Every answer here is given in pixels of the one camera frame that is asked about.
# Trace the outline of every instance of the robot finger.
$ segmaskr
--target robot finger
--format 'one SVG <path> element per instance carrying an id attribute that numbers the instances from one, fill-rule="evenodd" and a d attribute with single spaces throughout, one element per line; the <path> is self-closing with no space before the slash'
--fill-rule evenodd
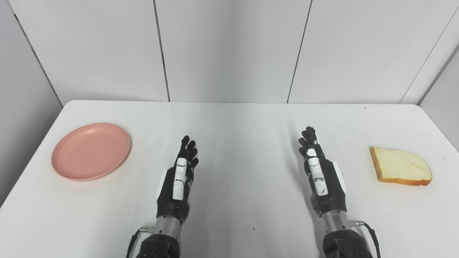
<path id="1" fill-rule="evenodd" d="M 186 176 L 186 182 L 184 185 L 184 192 L 183 192 L 183 198 L 184 200 L 188 200 L 188 196 L 190 195 L 190 188 L 191 185 L 193 184 L 193 181 L 195 179 L 195 174 L 193 173 L 193 169 L 190 168 L 188 170 L 187 176 Z"/>
<path id="2" fill-rule="evenodd" d="M 194 148 L 191 152 L 189 152 L 189 155 L 188 155 L 188 162 L 190 163 L 191 160 L 193 160 L 196 155 L 198 154 L 198 149 Z"/>
<path id="3" fill-rule="evenodd" d="M 188 153 L 191 153 L 191 151 L 196 147 L 196 142 L 194 140 L 190 141 L 188 146 L 186 147 L 186 150 Z"/>
<path id="4" fill-rule="evenodd" d="M 306 159 L 306 151 L 303 149 L 303 147 L 300 147 L 298 150 L 300 151 L 301 156 L 303 156 L 303 158 Z"/>
<path id="5" fill-rule="evenodd" d="M 308 140 L 306 140 L 305 138 L 300 138 L 298 139 L 298 142 L 301 144 L 301 146 L 303 146 L 305 149 L 308 149 L 309 147 L 312 146 L 312 144 L 310 142 L 308 142 Z"/>
<path id="6" fill-rule="evenodd" d="M 311 139 L 311 136 L 309 135 L 309 132 L 307 130 L 302 131 L 301 135 L 303 136 L 303 138 L 308 143 L 308 147 L 313 145 L 313 140 Z"/>
<path id="7" fill-rule="evenodd" d="M 190 137 L 188 135 L 185 135 L 182 139 L 182 146 L 180 147 L 181 150 L 184 150 L 186 145 L 190 142 Z"/>
<path id="8" fill-rule="evenodd" d="M 191 161 L 191 164 L 190 164 L 190 168 L 191 169 L 194 169 L 199 163 L 199 159 L 198 158 L 194 158 L 192 161 Z"/>
<path id="9" fill-rule="evenodd" d="M 315 129 L 314 129 L 313 127 L 311 127 L 311 126 L 306 127 L 306 132 L 308 133 L 309 138 L 311 139 L 311 143 L 312 143 L 313 145 L 316 145 L 316 144 L 319 143 L 319 142 L 317 141 L 317 136 L 316 136 L 316 134 L 315 134 Z"/>

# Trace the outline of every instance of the silver cylinder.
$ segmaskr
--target silver cylinder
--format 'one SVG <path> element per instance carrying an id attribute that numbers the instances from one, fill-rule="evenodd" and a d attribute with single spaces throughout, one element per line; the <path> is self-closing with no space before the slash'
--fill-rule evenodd
<path id="1" fill-rule="evenodd" d="M 322 214 L 325 223 L 325 232 L 330 233 L 337 230 L 349 230 L 351 225 L 345 211 L 331 210 Z"/>
<path id="2" fill-rule="evenodd" d="M 180 231 L 182 225 L 180 220 L 172 216 L 161 216 L 157 218 L 153 234 L 163 234 L 171 236 L 179 241 L 180 245 Z"/>

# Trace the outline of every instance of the white table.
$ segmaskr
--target white table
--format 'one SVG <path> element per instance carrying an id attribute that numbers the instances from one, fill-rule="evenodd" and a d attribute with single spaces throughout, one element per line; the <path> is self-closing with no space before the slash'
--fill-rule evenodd
<path id="1" fill-rule="evenodd" d="M 57 175 L 50 165 L 56 143 L 94 122 L 127 130 L 126 162 L 89 182 Z M 349 218 L 376 229 L 383 257 L 457 255 L 459 153 L 417 106 L 72 101 L 0 209 L 0 257 L 124 257 L 131 235 L 156 220 L 162 170 L 185 134 L 196 140 L 200 163 L 182 257 L 322 257 L 322 223 L 297 151 L 307 125 L 339 161 Z M 372 145 L 421 155 L 432 183 L 379 182 Z"/>

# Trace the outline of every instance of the white finger segment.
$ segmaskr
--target white finger segment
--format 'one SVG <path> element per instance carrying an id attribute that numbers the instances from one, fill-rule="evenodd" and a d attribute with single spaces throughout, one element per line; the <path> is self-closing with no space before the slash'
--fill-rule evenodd
<path id="1" fill-rule="evenodd" d="M 319 158 L 315 149 L 308 149 L 306 154 L 312 158 L 308 159 L 309 170 L 314 180 L 314 186 L 316 188 L 317 195 L 324 196 L 328 194 L 327 183 L 325 182 L 324 173 L 320 166 Z"/>
<path id="2" fill-rule="evenodd" d="M 174 189 L 172 191 L 172 199 L 174 200 L 183 200 L 183 189 L 185 188 L 186 180 L 186 164 L 186 159 L 182 157 L 177 159 L 177 165 L 175 166 Z"/>

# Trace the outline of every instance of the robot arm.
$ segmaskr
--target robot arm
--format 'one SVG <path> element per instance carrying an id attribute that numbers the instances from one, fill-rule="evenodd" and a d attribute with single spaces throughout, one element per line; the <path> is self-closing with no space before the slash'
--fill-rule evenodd
<path id="1" fill-rule="evenodd" d="M 365 225 L 362 221 L 347 219 L 346 193 L 342 175 L 336 163 L 329 161 L 317 140 L 314 128 L 308 126 L 299 139 L 299 149 L 304 158 L 304 170 L 313 190 L 311 203 L 317 215 L 323 219 L 326 235 L 322 248 L 327 258 L 373 258 L 365 239 L 351 226 Z M 368 226 L 379 254 L 374 230 Z"/>
<path id="2" fill-rule="evenodd" d="M 180 231 L 190 211 L 188 196 L 193 184 L 194 168 L 199 162 L 196 158 L 197 153 L 195 141 L 190 141 L 189 136 L 186 135 L 182 140 L 174 166 L 166 172 L 157 200 L 157 220 L 154 229 L 140 228 L 136 233 L 152 233 L 142 241 L 137 258 L 180 257 Z M 127 258 L 135 239 L 136 235 L 129 245 Z"/>

